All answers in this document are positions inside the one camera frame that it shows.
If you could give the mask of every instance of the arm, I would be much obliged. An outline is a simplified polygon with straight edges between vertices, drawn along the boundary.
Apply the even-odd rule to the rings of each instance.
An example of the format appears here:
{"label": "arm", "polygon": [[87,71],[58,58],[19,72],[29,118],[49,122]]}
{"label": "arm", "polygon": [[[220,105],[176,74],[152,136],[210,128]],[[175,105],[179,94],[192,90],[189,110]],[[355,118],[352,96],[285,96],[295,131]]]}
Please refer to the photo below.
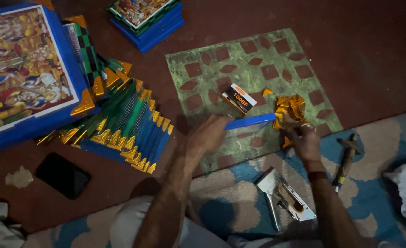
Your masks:
{"label": "arm", "polygon": [[176,247],[180,241],[192,174],[203,155],[213,153],[224,141],[229,118],[211,115],[180,144],[160,193],[153,200],[139,233],[135,248]]}
{"label": "arm", "polygon": [[[302,136],[299,137],[292,130],[290,135],[296,155],[301,159],[308,173],[323,172],[318,135],[308,126],[302,126],[301,133]],[[323,178],[316,179],[311,186],[324,247],[367,247],[366,239],[359,234],[330,181]]]}

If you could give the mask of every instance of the smartphone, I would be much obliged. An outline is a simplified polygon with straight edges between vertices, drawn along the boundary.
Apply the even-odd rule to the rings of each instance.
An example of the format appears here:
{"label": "smartphone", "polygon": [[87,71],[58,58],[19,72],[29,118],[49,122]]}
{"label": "smartphone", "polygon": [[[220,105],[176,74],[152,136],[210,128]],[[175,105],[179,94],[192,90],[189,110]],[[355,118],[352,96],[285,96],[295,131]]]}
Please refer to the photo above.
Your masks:
{"label": "smartphone", "polygon": [[56,153],[50,153],[37,167],[35,176],[70,200],[85,189],[91,175]]}

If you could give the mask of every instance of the religious painting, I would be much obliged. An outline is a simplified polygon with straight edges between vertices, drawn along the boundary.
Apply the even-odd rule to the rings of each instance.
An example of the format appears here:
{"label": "religious painting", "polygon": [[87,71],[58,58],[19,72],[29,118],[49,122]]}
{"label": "religious painting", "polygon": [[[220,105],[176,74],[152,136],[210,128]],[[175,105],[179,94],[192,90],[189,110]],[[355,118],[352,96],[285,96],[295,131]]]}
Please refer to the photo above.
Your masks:
{"label": "religious painting", "polygon": [[0,15],[0,131],[79,102],[42,6]]}
{"label": "religious painting", "polygon": [[137,29],[171,2],[173,0],[118,0],[110,10]]}

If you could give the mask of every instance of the blue floral rug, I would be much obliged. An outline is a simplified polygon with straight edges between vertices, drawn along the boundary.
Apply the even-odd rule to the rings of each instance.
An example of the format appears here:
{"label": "blue floral rug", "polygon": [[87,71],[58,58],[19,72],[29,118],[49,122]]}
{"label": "blue floral rug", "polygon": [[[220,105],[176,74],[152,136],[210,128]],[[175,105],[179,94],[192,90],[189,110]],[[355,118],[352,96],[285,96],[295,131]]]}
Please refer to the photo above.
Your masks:
{"label": "blue floral rug", "polygon": [[[330,180],[342,158],[338,138],[360,136],[364,153],[354,157],[339,197],[361,234],[406,248],[406,219],[400,214],[397,187],[381,177],[406,163],[406,114],[366,124],[321,139],[322,162]],[[265,195],[255,182],[270,166],[286,178],[309,207],[315,210],[310,184],[301,161],[292,151],[264,157],[209,173],[192,181],[190,197],[202,222],[215,234],[246,239],[275,236]],[[110,248],[109,228],[123,204],[90,214],[27,237],[23,248]],[[292,221],[278,210],[283,238],[312,238],[316,221]]]}

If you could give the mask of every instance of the hand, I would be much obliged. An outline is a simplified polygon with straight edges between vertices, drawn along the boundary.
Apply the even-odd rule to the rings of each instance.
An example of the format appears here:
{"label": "hand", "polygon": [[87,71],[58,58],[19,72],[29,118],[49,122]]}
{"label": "hand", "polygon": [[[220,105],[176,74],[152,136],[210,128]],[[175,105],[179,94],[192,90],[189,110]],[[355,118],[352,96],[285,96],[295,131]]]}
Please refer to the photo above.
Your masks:
{"label": "hand", "polygon": [[184,149],[197,155],[215,154],[225,140],[229,121],[228,116],[211,115],[188,134]]}
{"label": "hand", "polygon": [[287,136],[292,141],[296,155],[304,164],[319,161],[321,162],[321,153],[319,152],[319,136],[314,127],[304,125],[299,127],[301,136],[293,129],[289,128]]}

